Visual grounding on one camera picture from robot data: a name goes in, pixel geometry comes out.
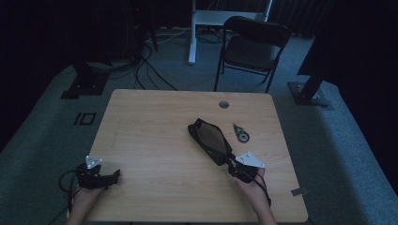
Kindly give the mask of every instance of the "small round object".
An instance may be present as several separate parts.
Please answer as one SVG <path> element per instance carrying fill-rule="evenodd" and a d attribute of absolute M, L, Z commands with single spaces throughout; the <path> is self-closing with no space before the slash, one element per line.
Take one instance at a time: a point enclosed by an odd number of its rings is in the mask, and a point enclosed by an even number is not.
<path fill-rule="evenodd" d="M 226 109 L 226 108 L 229 107 L 229 103 L 228 103 L 228 101 L 222 100 L 222 101 L 219 102 L 219 106 L 220 106 L 222 109 Z"/>
<path fill-rule="evenodd" d="M 241 142 L 246 143 L 249 140 L 249 135 L 245 133 L 239 134 L 239 139 Z"/>

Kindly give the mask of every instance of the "black stand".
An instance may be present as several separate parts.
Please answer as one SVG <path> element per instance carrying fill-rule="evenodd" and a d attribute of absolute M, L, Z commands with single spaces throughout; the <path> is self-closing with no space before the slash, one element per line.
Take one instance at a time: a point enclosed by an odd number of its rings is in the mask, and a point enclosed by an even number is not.
<path fill-rule="evenodd" d="M 326 100 L 319 89 L 322 79 L 314 76 L 306 83 L 288 82 L 290 91 L 297 105 L 320 106 L 323 110 L 333 111 L 334 108 L 329 100 Z"/>
<path fill-rule="evenodd" d="M 80 95 L 100 96 L 110 72 L 94 72 L 86 63 L 73 64 L 77 76 L 68 91 L 64 91 L 61 99 L 77 99 Z"/>

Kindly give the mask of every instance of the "small black object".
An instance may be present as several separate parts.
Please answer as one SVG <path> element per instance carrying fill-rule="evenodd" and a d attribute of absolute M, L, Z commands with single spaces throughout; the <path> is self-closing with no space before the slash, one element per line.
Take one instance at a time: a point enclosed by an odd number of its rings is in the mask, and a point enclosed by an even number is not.
<path fill-rule="evenodd" d="M 241 143 L 246 143 L 249 141 L 250 136 L 242 127 L 238 127 L 236 124 L 234 124 L 234 131 L 237 134 L 238 141 Z"/>
<path fill-rule="evenodd" d="M 120 170 L 117 170 L 112 175 L 100 175 L 100 165 L 92 169 L 87 169 L 85 163 L 80 164 L 75 171 L 76 177 L 79 181 L 79 186 L 87 189 L 107 188 L 113 184 L 117 184 L 120 176 Z"/>
<path fill-rule="evenodd" d="M 243 165 L 236 160 L 231 145 L 217 126 L 198 118 L 194 124 L 188 126 L 188 131 L 218 166 L 228 164 L 228 172 L 232 176 L 251 183 L 257 175 L 256 167 Z"/>

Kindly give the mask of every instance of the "metal stand base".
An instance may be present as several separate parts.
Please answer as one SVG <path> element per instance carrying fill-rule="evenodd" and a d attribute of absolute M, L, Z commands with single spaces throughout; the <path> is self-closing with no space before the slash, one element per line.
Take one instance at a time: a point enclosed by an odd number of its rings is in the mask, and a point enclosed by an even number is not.
<path fill-rule="evenodd" d="M 77 99 L 80 95 L 83 96 L 100 96 L 108 81 L 110 73 L 96 73 L 92 72 L 93 81 L 83 84 L 82 78 L 78 75 L 70 86 L 69 90 L 64 91 L 61 99 Z"/>
<path fill-rule="evenodd" d="M 304 98 L 300 95 L 304 82 L 288 82 L 287 84 L 297 105 L 320 106 L 322 110 L 334 111 L 331 102 L 325 99 L 320 89 L 312 98 Z"/>

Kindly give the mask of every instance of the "chair backrest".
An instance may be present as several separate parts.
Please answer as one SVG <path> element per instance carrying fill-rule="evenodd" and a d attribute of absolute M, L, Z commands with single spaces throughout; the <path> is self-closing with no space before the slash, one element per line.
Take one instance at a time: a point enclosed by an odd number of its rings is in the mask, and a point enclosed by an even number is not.
<path fill-rule="evenodd" d="M 290 31 L 277 23 L 262 22 L 242 16 L 233 16 L 226 20 L 223 31 L 231 30 L 249 40 L 267 43 L 284 48 L 290 39 Z"/>

